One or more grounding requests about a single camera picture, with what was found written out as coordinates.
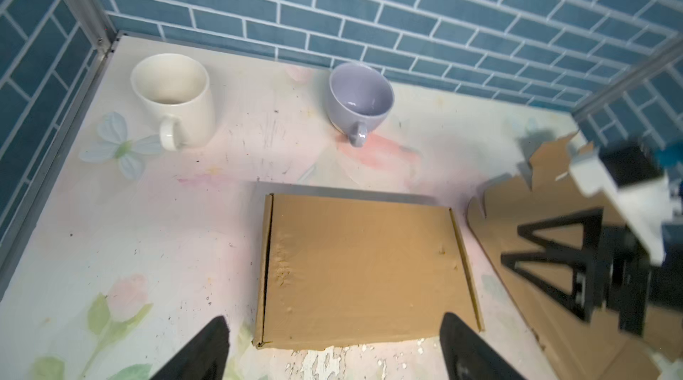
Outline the brown cardboard box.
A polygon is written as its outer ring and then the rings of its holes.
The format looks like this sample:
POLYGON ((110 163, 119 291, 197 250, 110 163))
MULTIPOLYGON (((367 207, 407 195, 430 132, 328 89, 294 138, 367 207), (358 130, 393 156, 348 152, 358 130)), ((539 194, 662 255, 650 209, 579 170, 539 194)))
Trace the brown cardboard box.
POLYGON ((471 262, 449 207, 270 193, 254 346, 323 350, 480 332, 471 262))

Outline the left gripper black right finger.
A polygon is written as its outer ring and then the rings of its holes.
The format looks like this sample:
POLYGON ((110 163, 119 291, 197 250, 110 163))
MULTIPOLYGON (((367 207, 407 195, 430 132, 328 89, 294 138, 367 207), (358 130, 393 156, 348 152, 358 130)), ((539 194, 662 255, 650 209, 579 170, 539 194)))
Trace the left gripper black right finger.
POLYGON ((439 342, 450 380, 525 379, 454 313, 444 314, 439 342))

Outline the brown cardboard sheet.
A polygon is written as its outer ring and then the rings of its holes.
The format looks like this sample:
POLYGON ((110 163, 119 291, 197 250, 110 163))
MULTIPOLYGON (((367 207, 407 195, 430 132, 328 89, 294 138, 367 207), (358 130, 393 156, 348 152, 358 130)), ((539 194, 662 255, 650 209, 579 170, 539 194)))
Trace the brown cardboard sheet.
POLYGON ((647 146, 542 143, 467 222, 561 379, 682 375, 682 195, 647 146))

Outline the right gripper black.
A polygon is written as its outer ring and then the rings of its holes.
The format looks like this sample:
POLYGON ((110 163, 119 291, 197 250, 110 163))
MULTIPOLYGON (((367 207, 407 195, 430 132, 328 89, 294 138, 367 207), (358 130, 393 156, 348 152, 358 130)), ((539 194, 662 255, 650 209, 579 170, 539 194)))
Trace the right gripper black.
MULTIPOLYGON (((545 249, 573 249, 571 246, 546 239, 537 234, 551 229, 582 227, 581 250, 596 249, 599 240, 608 243, 611 251, 610 280, 606 290, 609 310, 618 314, 618 328, 641 337, 645 328, 647 309, 651 306, 682 313, 682 241, 665 240, 665 260, 652 265, 647 251, 626 226, 602 228, 604 209, 586 209, 565 216, 557 216, 534 223, 519 225, 517 234, 522 239, 545 249)), ((577 319, 589 323, 595 306, 596 259, 583 251, 515 252, 501 254, 501 263, 533 284, 546 296, 571 312, 577 319), (525 269, 524 263, 565 265, 572 270, 573 285, 565 293, 547 280, 525 269)))

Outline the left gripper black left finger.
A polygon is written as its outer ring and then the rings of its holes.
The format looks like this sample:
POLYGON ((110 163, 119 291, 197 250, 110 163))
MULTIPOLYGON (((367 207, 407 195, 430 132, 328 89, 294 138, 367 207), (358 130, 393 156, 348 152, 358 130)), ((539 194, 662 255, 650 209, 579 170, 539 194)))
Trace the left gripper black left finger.
POLYGON ((230 333, 224 316, 213 318, 151 379, 222 379, 229 358, 230 333))

